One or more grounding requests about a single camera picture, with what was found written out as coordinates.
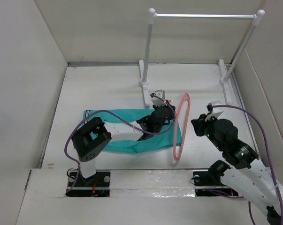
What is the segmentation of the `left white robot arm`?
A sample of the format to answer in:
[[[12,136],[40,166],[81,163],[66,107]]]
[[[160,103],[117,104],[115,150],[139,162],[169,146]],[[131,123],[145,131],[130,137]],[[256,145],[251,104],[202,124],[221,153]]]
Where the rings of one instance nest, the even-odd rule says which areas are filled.
[[[90,111],[71,136],[78,155],[79,180],[86,186],[95,182],[93,160],[102,152],[143,154],[176,145],[174,106],[153,109]]]

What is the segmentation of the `pink plastic hanger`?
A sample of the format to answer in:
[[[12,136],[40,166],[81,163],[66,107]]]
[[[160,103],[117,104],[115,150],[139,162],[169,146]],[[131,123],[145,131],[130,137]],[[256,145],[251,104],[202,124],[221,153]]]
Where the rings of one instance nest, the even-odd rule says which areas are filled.
[[[189,124],[189,115],[191,111],[191,97],[186,92],[181,97],[180,102],[176,106],[175,112],[175,125],[174,125],[174,139],[173,139],[173,149],[172,149],[172,166],[175,166],[179,163],[182,153],[184,150],[187,128]],[[177,145],[177,135],[178,131],[180,130],[181,134],[181,144]]]

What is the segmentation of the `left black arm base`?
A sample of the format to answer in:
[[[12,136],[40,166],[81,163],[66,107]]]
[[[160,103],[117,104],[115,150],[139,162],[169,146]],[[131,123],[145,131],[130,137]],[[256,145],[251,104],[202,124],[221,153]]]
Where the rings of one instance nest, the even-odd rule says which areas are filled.
[[[66,196],[68,197],[109,197],[110,171],[97,171],[93,176],[84,178],[76,170],[68,172]]]

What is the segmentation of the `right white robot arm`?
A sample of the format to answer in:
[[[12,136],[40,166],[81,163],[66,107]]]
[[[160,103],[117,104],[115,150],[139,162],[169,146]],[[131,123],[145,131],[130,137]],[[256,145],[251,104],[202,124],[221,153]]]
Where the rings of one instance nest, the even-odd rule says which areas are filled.
[[[283,186],[272,178],[256,151],[239,140],[230,120],[200,115],[191,120],[196,136],[206,136],[222,154],[208,169],[212,184],[226,185],[255,205],[271,225],[283,225]]]

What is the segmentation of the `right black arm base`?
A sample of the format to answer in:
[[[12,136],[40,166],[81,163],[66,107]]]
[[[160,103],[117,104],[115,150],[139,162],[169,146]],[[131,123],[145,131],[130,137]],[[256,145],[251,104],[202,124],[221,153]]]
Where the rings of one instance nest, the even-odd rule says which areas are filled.
[[[219,180],[212,179],[208,170],[194,170],[189,182],[194,185],[197,197],[240,197],[232,188],[223,185]]]

